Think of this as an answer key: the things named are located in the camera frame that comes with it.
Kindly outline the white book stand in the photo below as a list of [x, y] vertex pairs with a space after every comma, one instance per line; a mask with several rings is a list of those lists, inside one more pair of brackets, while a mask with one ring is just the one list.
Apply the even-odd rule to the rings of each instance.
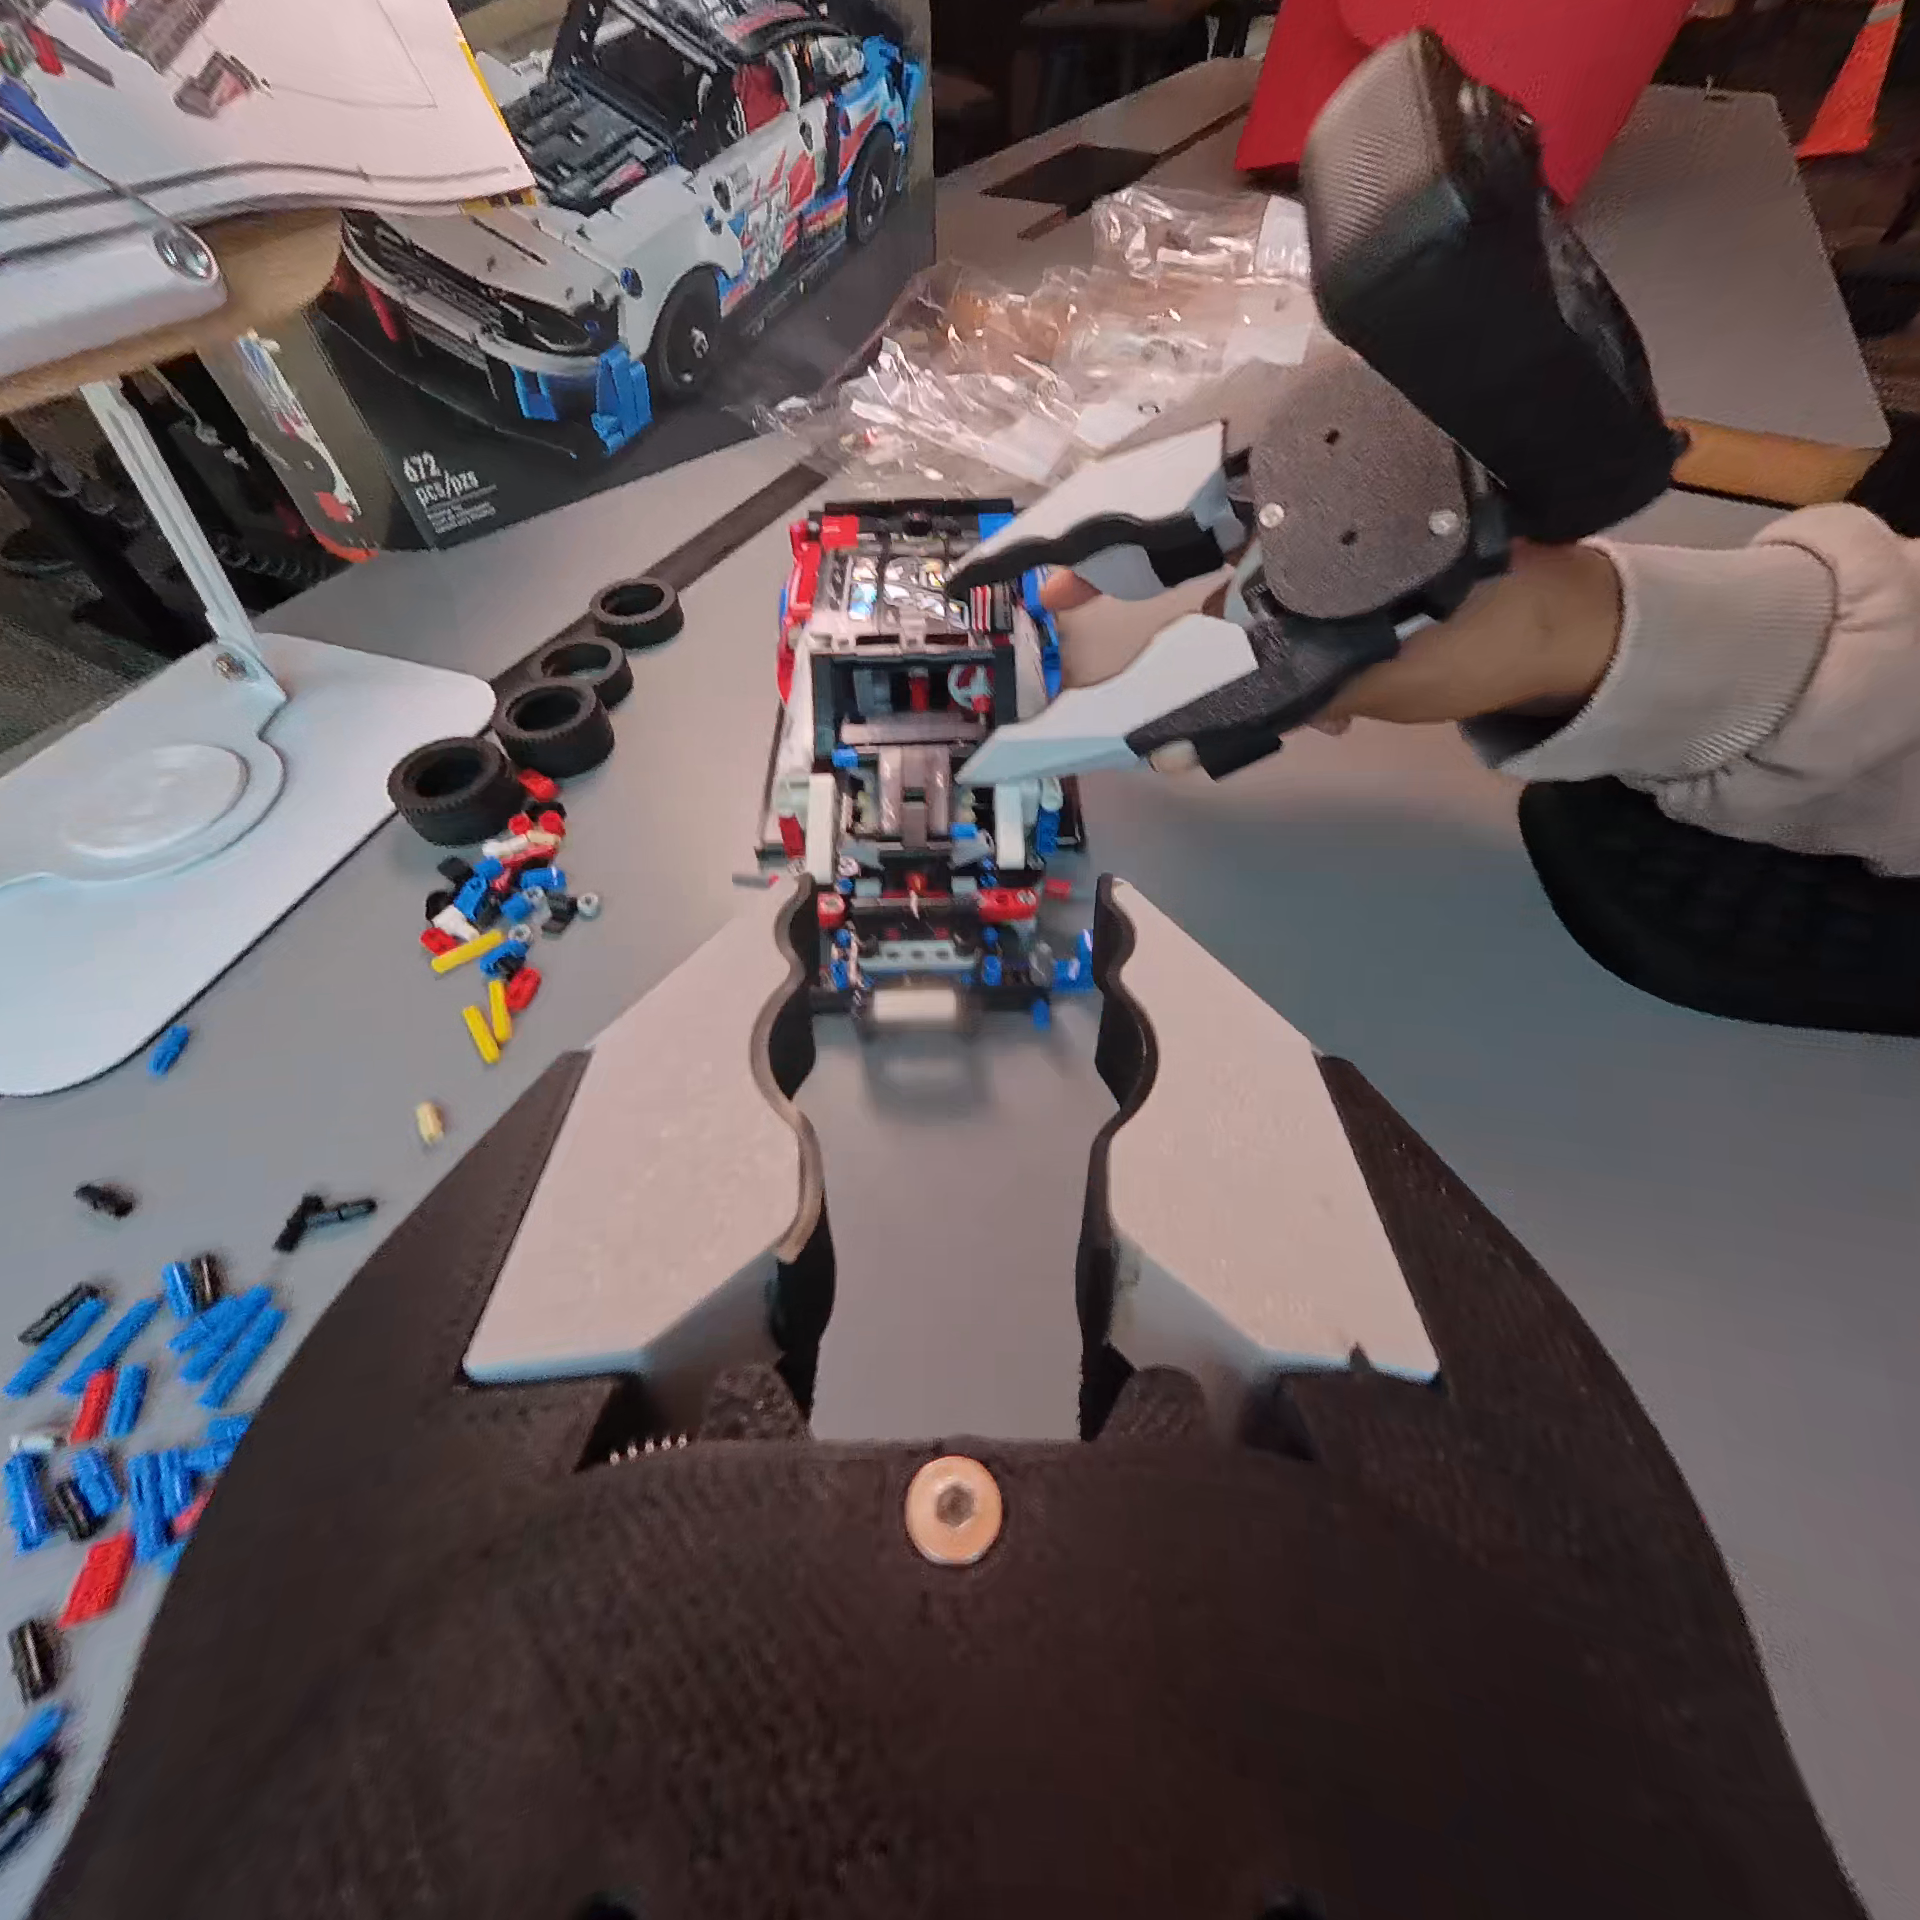
[[393, 816], [407, 752], [494, 711], [474, 675], [258, 631], [119, 383], [80, 396], [209, 642], [6, 773], [7, 1098], [138, 1056]]

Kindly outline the grey desk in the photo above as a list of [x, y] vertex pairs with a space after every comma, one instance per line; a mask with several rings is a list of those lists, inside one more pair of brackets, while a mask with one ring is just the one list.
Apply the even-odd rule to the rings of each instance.
[[[434, 857], [392, 825], [186, 1016], [167, 1076], [6, 1101], [6, 1337], [77, 1285], [127, 1299], [215, 1253], [290, 1314], [263, 1393], [515, 1098], [738, 911], [790, 517], [694, 578], [683, 635], [638, 661], [574, 803], [606, 914], [554, 952], [503, 1063], [426, 975]], [[1222, 787], [1090, 781], [1087, 804], [1096, 867], [1354, 1061], [1601, 1335], [1733, 1565], [1847, 1873], [1875, 1915], [1917, 1915], [1917, 1048], [1629, 991], [1558, 927], [1512, 787], [1445, 727], [1295, 739]], [[1048, 1036], [991, 1021], [875, 1066], [824, 1036], [803, 1096], [856, 1353], [824, 1387], [838, 1432], [1071, 1429], [1096, 1016], [1071, 1000]], [[80, 1184], [135, 1215], [89, 1215]], [[378, 1212], [277, 1256], [304, 1194]]]

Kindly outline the grey wood-edged table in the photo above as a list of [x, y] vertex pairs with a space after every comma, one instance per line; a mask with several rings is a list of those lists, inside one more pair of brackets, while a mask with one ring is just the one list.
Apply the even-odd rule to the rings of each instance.
[[1777, 104], [1649, 88], [1573, 216], [1687, 440], [1673, 483], [1786, 509], [1847, 499], [1889, 426]]

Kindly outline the person's right hand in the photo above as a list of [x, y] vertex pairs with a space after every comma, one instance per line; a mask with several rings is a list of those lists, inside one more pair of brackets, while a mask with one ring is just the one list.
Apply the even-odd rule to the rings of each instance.
[[1507, 573], [1358, 675], [1313, 727], [1454, 723], [1487, 733], [1517, 778], [1662, 781], [1646, 756], [1653, 733], [1603, 690], [1640, 633], [1642, 595], [1617, 555], [1593, 545], [1520, 545]]

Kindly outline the toy car set box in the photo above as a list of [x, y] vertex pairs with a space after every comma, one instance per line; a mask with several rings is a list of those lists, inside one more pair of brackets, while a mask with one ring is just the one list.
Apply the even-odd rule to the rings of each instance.
[[481, 4], [465, 27], [534, 197], [350, 211], [321, 298], [203, 356], [336, 560], [746, 442], [934, 259], [929, 4]]

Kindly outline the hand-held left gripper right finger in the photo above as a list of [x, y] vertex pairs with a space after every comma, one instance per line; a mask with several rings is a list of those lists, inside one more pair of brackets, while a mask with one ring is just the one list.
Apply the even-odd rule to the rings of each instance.
[[1325, 1059], [1129, 881], [1096, 890], [1096, 1073], [1079, 1316], [1090, 1360], [1202, 1387], [1441, 1360]]

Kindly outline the clear plastic bags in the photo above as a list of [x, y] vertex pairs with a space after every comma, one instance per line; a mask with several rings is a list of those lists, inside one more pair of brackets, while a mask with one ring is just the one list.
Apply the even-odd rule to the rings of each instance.
[[1018, 291], [979, 267], [914, 277], [850, 373], [753, 409], [754, 429], [858, 497], [1034, 497], [1286, 369], [1314, 335], [1305, 213], [1279, 195], [1137, 184], [1090, 211], [1088, 265]]

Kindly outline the wooden table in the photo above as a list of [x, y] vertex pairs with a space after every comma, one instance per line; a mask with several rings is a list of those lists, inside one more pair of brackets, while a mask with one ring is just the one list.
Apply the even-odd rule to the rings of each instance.
[[6, 245], [6, 417], [273, 327], [327, 289], [339, 209], [274, 209], [189, 224], [142, 200], [89, 231], [58, 213], [47, 245]]

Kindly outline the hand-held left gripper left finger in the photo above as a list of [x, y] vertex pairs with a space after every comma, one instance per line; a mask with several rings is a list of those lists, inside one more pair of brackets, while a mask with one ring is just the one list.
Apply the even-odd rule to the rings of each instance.
[[478, 1316], [478, 1386], [702, 1387], [781, 1363], [807, 1387], [833, 1316], [815, 1068], [818, 885], [766, 890], [589, 1048]]

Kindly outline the open instruction booklet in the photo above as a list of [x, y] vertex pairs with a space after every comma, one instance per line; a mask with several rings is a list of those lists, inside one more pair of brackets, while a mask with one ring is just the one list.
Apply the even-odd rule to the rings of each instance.
[[451, 4], [6, 4], [7, 231], [531, 188]]

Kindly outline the toy brick race car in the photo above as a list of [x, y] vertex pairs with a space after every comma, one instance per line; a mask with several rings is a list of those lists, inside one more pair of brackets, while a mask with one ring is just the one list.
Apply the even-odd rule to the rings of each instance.
[[959, 592], [1015, 515], [1001, 497], [830, 501], [795, 520], [781, 596], [781, 715], [759, 864], [807, 875], [818, 1013], [1041, 1034], [1090, 992], [1090, 935], [1057, 935], [1053, 873], [1087, 844], [1074, 779], [967, 776], [991, 737], [1063, 688], [1042, 573]]

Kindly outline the black toy tyre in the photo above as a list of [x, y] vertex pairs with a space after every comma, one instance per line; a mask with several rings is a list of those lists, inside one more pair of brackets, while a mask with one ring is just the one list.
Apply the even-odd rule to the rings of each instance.
[[634, 668], [626, 649], [592, 633], [554, 639], [520, 666], [528, 681], [583, 687], [606, 708], [617, 708], [634, 695]]
[[497, 744], [512, 765], [551, 779], [589, 776], [615, 752], [611, 714], [583, 681], [522, 681], [497, 700]]
[[589, 618], [597, 639], [626, 655], [651, 652], [683, 633], [681, 592], [654, 573], [609, 584], [592, 596]]
[[527, 803], [517, 763], [493, 737], [448, 737], [405, 755], [392, 769], [389, 799], [440, 849], [502, 836]]

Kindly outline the pile of mixed small bricks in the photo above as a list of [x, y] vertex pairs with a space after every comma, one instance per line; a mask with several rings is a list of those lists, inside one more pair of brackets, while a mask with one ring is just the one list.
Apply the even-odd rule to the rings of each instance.
[[474, 849], [440, 864], [417, 947], [424, 971], [457, 996], [472, 1056], [494, 1069], [544, 992], [554, 952], [606, 914], [571, 844], [563, 779], [517, 770], [515, 809]]

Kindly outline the pile of blue pins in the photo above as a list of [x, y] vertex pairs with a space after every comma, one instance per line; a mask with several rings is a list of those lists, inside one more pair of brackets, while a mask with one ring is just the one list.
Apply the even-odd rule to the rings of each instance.
[[178, 1568], [290, 1321], [213, 1256], [82, 1282], [6, 1337], [6, 1858], [50, 1821], [106, 1627]]

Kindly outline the dark cloth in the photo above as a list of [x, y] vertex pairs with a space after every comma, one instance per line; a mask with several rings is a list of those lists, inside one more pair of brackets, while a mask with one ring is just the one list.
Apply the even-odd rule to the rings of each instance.
[[1917, 881], [1675, 824], [1618, 779], [1525, 784], [1519, 824], [1550, 911], [1626, 986], [1709, 1018], [1917, 1041]]

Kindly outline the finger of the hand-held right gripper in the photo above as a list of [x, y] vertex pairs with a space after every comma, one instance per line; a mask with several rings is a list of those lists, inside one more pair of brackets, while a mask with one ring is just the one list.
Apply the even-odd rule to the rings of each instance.
[[1137, 733], [1253, 675], [1245, 627], [1190, 612], [1161, 629], [1118, 675], [1066, 688], [1026, 723], [998, 727], [955, 773], [959, 784], [998, 787], [1066, 779], [1137, 765]]
[[1118, 449], [1094, 460], [984, 535], [950, 569], [950, 592], [1066, 569], [1118, 602], [1146, 602], [1208, 578], [1251, 533], [1230, 490], [1229, 426]]

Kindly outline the person's right forearm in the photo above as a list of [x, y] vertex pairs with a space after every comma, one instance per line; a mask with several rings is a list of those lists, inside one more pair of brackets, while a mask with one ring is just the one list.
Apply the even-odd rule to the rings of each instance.
[[1462, 731], [1527, 781], [1615, 778], [1682, 825], [1918, 875], [1918, 543], [1855, 504], [1731, 549], [1593, 543], [1624, 627], [1567, 720]]

